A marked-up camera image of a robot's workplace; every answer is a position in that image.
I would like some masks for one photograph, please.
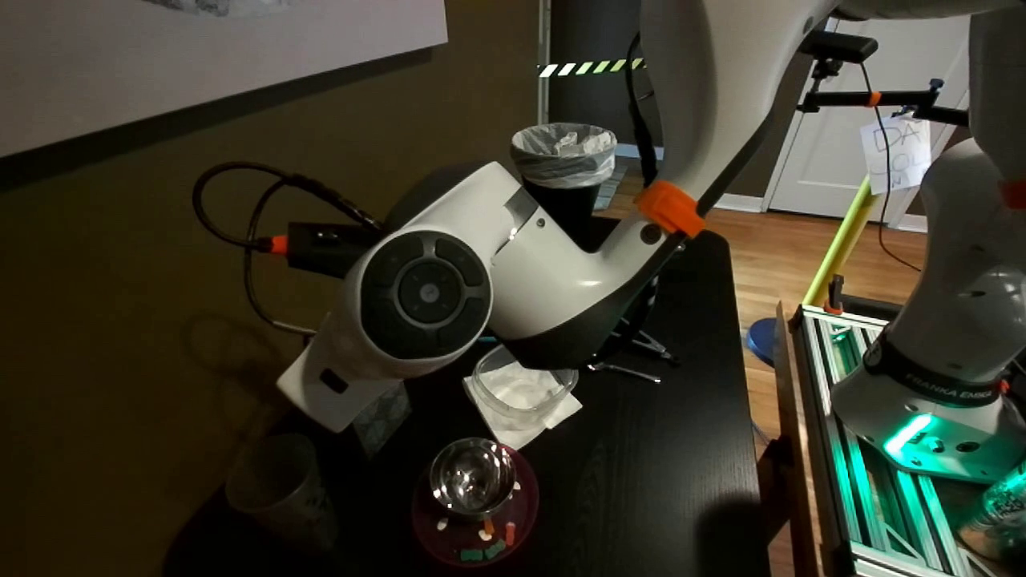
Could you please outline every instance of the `floor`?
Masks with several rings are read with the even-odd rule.
[[[740,331],[761,316],[773,316],[781,303],[785,316],[798,308],[838,222],[802,219],[802,215],[746,215],[746,210],[712,210],[709,226],[731,241],[734,289]],[[900,261],[922,265],[927,237],[885,231],[885,244]],[[877,247],[877,226],[867,226],[848,265],[847,294],[906,302],[921,272],[900,265]],[[777,375],[754,353],[743,353],[750,417],[755,426],[755,456],[769,440],[778,437],[777,411]],[[773,577],[791,577],[791,534],[781,528],[769,545]]]

